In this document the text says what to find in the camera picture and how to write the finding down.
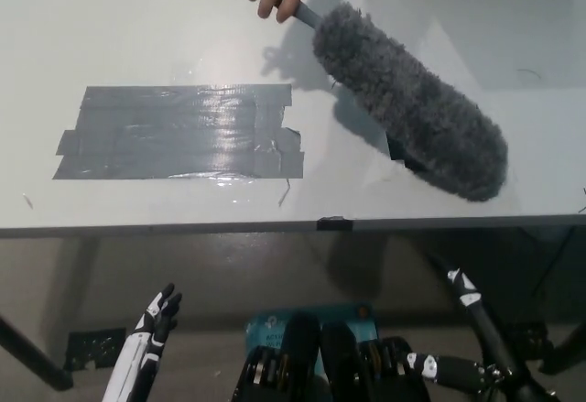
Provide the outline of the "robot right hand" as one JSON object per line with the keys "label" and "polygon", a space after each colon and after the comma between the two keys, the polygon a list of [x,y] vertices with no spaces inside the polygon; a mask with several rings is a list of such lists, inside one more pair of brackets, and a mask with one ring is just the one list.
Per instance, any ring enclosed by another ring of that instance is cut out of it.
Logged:
{"label": "robot right hand", "polygon": [[450,269],[446,278],[469,318],[483,351],[483,361],[411,352],[406,354],[410,370],[434,384],[468,395],[498,390],[508,401],[556,401],[557,395],[532,377],[500,323],[484,304],[482,292],[467,275],[459,268]]}

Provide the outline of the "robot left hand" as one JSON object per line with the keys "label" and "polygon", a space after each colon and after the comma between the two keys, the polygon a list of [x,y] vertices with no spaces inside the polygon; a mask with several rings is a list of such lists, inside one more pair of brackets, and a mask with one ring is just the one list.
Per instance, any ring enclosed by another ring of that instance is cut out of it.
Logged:
{"label": "robot left hand", "polygon": [[146,402],[169,334],[177,327],[181,293],[168,284],[153,298],[126,338],[103,395],[103,402]]}

